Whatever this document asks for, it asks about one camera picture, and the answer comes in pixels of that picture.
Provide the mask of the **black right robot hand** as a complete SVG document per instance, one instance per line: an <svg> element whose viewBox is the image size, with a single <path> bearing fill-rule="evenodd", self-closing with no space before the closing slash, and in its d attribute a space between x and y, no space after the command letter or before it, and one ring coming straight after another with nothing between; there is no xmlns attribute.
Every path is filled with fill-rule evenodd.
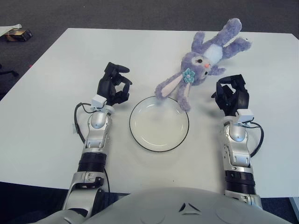
<svg viewBox="0 0 299 224"><path fill-rule="evenodd" d="M211 98L215 99L225 116L235 116L238 109L248 109L249 93L245 84L241 74L223 77L216 83L216 91Z"/></svg>

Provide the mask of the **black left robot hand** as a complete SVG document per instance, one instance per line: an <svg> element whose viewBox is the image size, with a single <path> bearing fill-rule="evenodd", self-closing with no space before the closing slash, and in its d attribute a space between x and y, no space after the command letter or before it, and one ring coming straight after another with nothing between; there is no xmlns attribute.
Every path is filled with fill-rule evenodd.
<svg viewBox="0 0 299 224"><path fill-rule="evenodd" d="M97 94L106 98L106 105L109 106L126 102L132 82L121 73L129 73L130 69L109 62L104 72L105 74L98 84Z"/></svg>

